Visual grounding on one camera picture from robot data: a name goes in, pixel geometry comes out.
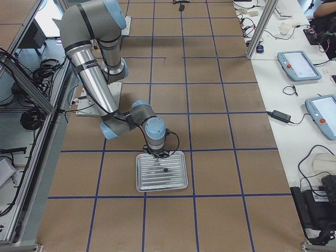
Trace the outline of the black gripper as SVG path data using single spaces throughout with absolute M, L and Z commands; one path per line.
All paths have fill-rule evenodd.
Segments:
M 147 154 L 153 156 L 156 159 L 166 159 L 170 156 L 170 152 L 167 151 L 167 150 L 164 150 L 163 148 L 161 148 L 159 150 L 154 150 L 154 149 L 151 149 L 148 146 L 144 146 L 143 151 L 146 152 Z

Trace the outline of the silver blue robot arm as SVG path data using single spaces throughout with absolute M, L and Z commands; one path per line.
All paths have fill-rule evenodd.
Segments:
M 101 131 L 107 140 L 135 128 L 145 138 L 144 150 L 157 159 L 168 158 L 164 149 L 169 132 L 145 100 L 135 101 L 121 113 L 108 85 L 128 76 L 120 56 L 119 39 L 127 23 L 117 1 L 87 1 L 67 8 L 55 21 L 60 39 L 86 93 L 101 116 Z

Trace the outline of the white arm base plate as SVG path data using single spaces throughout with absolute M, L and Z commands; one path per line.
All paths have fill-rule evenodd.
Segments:
M 117 109 L 119 108 L 121 91 L 122 91 L 122 82 L 113 82 L 107 85 L 109 91 L 105 92 L 102 99 L 98 100 L 98 103 L 103 107 L 108 101 L 108 94 L 111 94 Z M 100 108 L 94 104 L 93 99 L 87 95 L 86 90 L 82 88 L 81 95 L 77 98 L 76 101 L 77 109 L 76 115 L 82 117 L 90 117 L 90 116 L 99 116 Z
M 122 36 L 129 36 L 130 35 L 130 29 L 131 29 L 132 17 L 131 16 L 126 16 L 125 17 L 125 22 L 126 22 L 126 27 L 122 30 L 121 35 Z

